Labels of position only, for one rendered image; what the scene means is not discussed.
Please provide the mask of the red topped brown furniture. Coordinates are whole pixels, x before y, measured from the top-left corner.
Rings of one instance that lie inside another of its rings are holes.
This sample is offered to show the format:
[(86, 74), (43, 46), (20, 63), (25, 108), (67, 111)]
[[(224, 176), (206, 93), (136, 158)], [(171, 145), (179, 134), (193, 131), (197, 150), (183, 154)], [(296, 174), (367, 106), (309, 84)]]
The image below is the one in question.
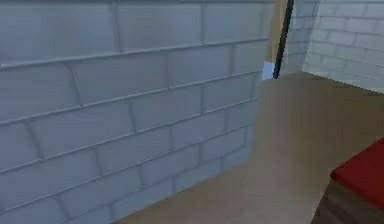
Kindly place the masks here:
[(310, 224), (384, 224), (384, 137), (331, 172)]

